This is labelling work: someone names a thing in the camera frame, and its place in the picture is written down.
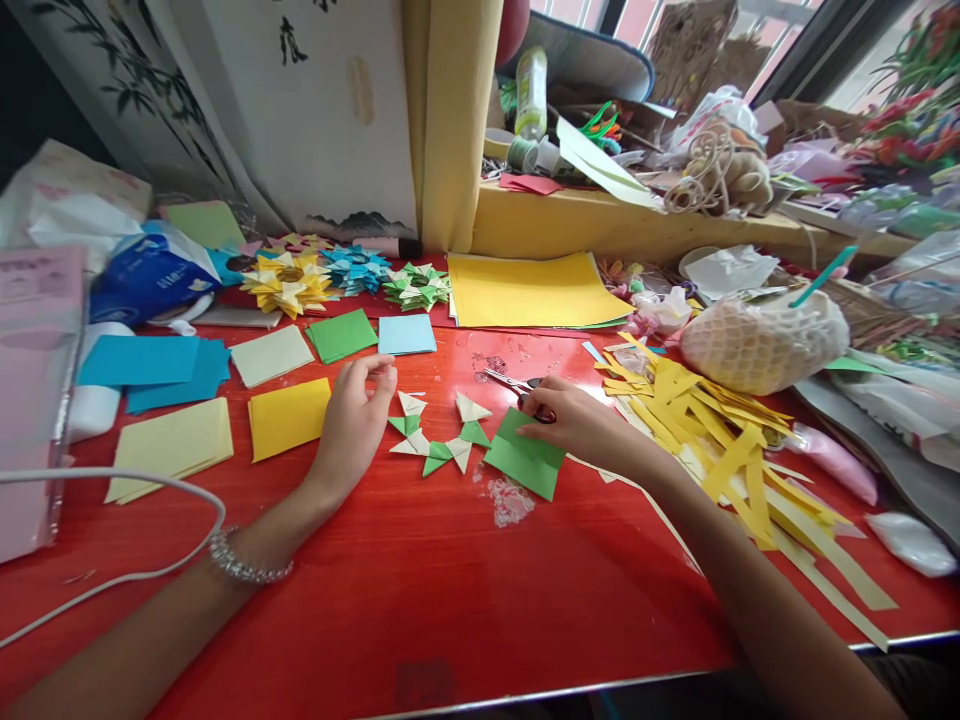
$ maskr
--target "glue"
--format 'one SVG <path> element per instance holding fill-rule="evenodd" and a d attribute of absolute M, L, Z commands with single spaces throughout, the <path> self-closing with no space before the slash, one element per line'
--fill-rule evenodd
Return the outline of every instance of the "glue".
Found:
<path fill-rule="evenodd" d="M 517 64 L 517 121 L 514 132 L 539 142 L 547 131 L 547 53 L 537 45 Z"/>

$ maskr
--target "blue paper square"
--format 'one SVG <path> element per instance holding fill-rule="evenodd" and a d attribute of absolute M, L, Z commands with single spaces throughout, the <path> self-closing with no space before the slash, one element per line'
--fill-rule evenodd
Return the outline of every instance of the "blue paper square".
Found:
<path fill-rule="evenodd" d="M 378 352 L 387 355 L 409 355 L 418 352 L 436 352 L 430 316 L 401 315 L 380 318 L 380 345 Z"/>
<path fill-rule="evenodd" d="M 90 350 L 77 385 L 163 385 L 187 382 L 200 338 L 104 335 Z"/>
<path fill-rule="evenodd" d="M 127 412 L 138 414 L 158 407 L 212 400 L 220 383 L 230 378 L 230 351 L 223 340 L 201 340 L 193 377 L 184 383 L 144 385 L 127 391 Z"/>

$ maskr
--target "hand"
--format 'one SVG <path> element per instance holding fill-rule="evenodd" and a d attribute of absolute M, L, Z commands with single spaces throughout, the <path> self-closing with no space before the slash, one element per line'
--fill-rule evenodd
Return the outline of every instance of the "hand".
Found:
<path fill-rule="evenodd" d="M 532 417 L 541 406 L 552 410 L 557 421 L 524 425 L 517 429 L 518 435 L 544 440 L 632 480 L 650 464 L 676 464 L 669 453 L 616 412 L 556 375 L 545 377 L 540 387 L 524 398 L 523 412 Z"/>
<path fill-rule="evenodd" d="M 348 362 L 333 389 L 317 456 L 301 486 L 332 515 L 370 467 L 387 426 L 390 398 L 397 389 L 391 355 Z M 368 397 L 367 380 L 376 378 Z"/>

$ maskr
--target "green straw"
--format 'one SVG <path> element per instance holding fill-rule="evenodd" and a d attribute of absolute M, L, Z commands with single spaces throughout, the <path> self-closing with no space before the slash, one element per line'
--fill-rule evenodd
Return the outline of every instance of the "green straw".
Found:
<path fill-rule="evenodd" d="M 794 300 L 792 303 L 790 303 L 790 307 L 792 307 L 792 308 L 794 308 L 794 307 L 800 307 L 804 302 L 806 302 L 807 298 L 809 298 L 811 295 L 813 295 L 817 290 L 819 290 L 819 289 L 823 286 L 823 284 L 824 284 L 827 280 L 830 279 L 830 273 L 832 273 L 832 272 L 833 272 L 834 270 L 836 270 L 838 267 L 840 267 L 841 265 L 843 265 L 847 260 L 849 260 L 851 257 L 853 257 L 853 254 L 854 254 L 856 251 L 857 251 L 857 246 L 856 246 L 856 245 L 850 245 L 849 247 L 844 248 L 843 252 L 841 252 L 839 255 L 837 255 L 837 256 L 833 259 L 833 262 L 830 263 L 829 265 L 827 265 L 827 267 L 824 269 L 824 271 L 823 271 L 822 273 L 820 273 L 819 275 L 817 275 L 817 279 L 814 280 L 812 283 L 810 283 L 810 287 L 808 287 L 808 288 L 806 289 L 806 291 L 803 293 L 803 295 L 801 295 L 801 296 L 798 297 L 796 300 Z"/>

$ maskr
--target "bracelet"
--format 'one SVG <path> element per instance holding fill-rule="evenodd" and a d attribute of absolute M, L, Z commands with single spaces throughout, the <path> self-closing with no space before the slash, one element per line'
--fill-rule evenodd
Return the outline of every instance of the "bracelet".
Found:
<path fill-rule="evenodd" d="M 239 525 L 234 525 L 226 530 L 221 530 L 210 539 L 210 558 L 217 567 L 234 580 L 254 583 L 255 585 L 270 585 L 283 580 L 290 574 L 290 571 L 293 570 L 293 560 L 280 570 L 261 570 L 251 567 L 237 558 L 233 554 L 233 550 L 230 549 L 227 538 L 239 529 Z"/>

